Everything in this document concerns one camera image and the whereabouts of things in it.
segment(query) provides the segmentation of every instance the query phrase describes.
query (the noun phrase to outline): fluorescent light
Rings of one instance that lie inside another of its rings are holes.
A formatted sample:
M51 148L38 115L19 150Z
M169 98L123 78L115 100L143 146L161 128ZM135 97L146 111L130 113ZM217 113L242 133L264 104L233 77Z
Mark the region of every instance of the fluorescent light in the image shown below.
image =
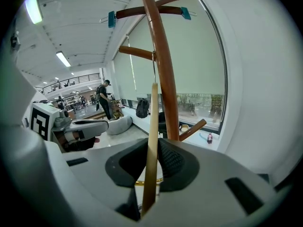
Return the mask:
M58 58L62 61L62 63L66 66L66 67L70 67L70 63L67 61L67 59L65 58L65 56L63 55L62 51L59 51L56 53L56 56L58 56Z
M32 20L33 24L39 23L42 21L40 10L38 7L37 0L25 0L25 7L27 13Z

